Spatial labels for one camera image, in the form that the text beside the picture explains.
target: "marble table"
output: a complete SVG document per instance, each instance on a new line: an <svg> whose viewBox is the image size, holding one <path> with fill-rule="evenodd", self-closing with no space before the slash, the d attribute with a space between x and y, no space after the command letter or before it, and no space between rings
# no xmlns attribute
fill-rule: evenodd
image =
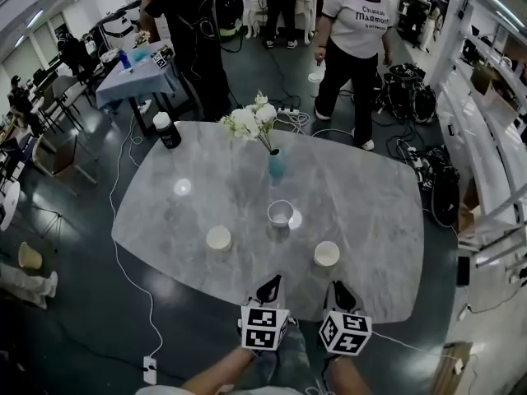
<svg viewBox="0 0 527 395"><path fill-rule="evenodd" d="M354 147L273 131L287 155L274 183L260 142L231 137L214 123L178 122L183 141L159 141L128 187L112 230L115 240L177 281L235 304L256 281L281 273L294 317L321 320L328 284L343 280L362 297L375 323L406 320L421 279L423 223L413 170ZM268 222L268 205L288 200L291 229ZM207 249L224 225L229 252ZM335 267L315 265L315 247L335 242Z"/></svg>

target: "hand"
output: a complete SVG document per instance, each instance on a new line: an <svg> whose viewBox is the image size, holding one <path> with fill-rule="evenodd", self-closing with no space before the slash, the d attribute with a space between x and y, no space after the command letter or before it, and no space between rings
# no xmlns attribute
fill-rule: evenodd
<svg viewBox="0 0 527 395"><path fill-rule="evenodd" d="M315 50L316 65L320 66L326 58L326 49L324 47L317 47Z"/></svg>
<svg viewBox="0 0 527 395"><path fill-rule="evenodd" d="M385 60L384 60L383 64L385 66L390 67L393 63L394 63L394 60L392 59L392 55L391 54L385 54Z"/></svg>

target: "ceiling light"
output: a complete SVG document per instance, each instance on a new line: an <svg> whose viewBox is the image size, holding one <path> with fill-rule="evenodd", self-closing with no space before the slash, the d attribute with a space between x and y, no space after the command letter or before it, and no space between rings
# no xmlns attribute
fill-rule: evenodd
<svg viewBox="0 0 527 395"><path fill-rule="evenodd" d="M492 0L494 3L496 3L499 7L501 7L507 15L509 15L518 25L520 25L522 28L525 28L525 25L518 19L513 12L511 12L502 2L499 0Z"/></svg>
<svg viewBox="0 0 527 395"><path fill-rule="evenodd" d="M515 25L514 25L511 21L509 21L505 16L503 16L503 14L501 14L499 11L496 11L496 13L497 13L498 15L500 15L500 18L501 18L501 19L503 19L503 20L504 20L505 22L507 22L510 26L512 26L512 27L516 30L516 32L520 32L520 30L519 30L518 28L516 28Z"/></svg>
<svg viewBox="0 0 527 395"><path fill-rule="evenodd" d="M31 28L38 20L39 17L44 13L43 10L39 11L35 16L33 16L33 19L31 19L31 22L27 25L28 28Z"/></svg>

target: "blue bottle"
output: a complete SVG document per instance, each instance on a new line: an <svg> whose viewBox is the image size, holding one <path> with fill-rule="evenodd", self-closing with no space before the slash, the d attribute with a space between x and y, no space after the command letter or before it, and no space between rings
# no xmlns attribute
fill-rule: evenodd
<svg viewBox="0 0 527 395"><path fill-rule="evenodd" d="M124 70L129 69L129 68L132 67L132 65L130 64L130 62L128 60L128 56L126 55L126 53L122 49L119 50L119 60L123 64Z"/></svg>

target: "person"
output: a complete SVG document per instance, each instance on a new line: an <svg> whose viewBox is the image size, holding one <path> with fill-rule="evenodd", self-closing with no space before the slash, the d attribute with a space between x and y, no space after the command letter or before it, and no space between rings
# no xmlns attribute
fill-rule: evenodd
<svg viewBox="0 0 527 395"><path fill-rule="evenodd" d="M430 49L428 47L430 46L431 40L434 36L434 33L436 32L436 23L440 17L441 10L437 5L437 0L430 0L430 9L427 13L427 21L424 25L421 44L419 45L419 49L421 51L430 53Z"/></svg>
<svg viewBox="0 0 527 395"><path fill-rule="evenodd" d="M371 393L350 357L328 359L327 377L335 395ZM305 353L304 336L295 323L290 323L275 352L256 355L240 346L181 388L152 386L140 389L136 395L215 395L226 385L231 386L231 395L322 393Z"/></svg>
<svg viewBox="0 0 527 395"><path fill-rule="evenodd" d="M46 297L53 299L57 292L58 274L51 272L49 278L29 276L15 267L0 263L0 290L29 301L46 310Z"/></svg>
<svg viewBox="0 0 527 395"><path fill-rule="evenodd" d="M22 121L23 128L27 128L29 125L33 136L39 137L44 133L44 129L37 115L31 112L33 104L29 100L29 91L18 86L19 82L19 76L14 76L11 79L11 92L7 95L11 113Z"/></svg>
<svg viewBox="0 0 527 395"><path fill-rule="evenodd" d="M286 40L289 49L295 49L298 42L295 39L295 6L296 0L267 0L267 25L265 31L267 40L265 45L268 49L274 46L277 33L277 22L280 13L286 26Z"/></svg>
<svg viewBox="0 0 527 395"><path fill-rule="evenodd" d="M394 24L388 0L324 0L318 24L315 60L326 62L324 80L315 100L315 114L329 121L340 88L351 78L355 95L355 144L366 151L372 140L371 111L377 74L378 48L384 45L384 64L392 64L389 28Z"/></svg>
<svg viewBox="0 0 527 395"><path fill-rule="evenodd" d="M231 107L231 91L223 70L220 41L208 19L212 14L200 12L202 3L203 0L142 0L140 23L144 30L156 30L154 18L165 15L175 64L194 86L205 120L217 121Z"/></svg>

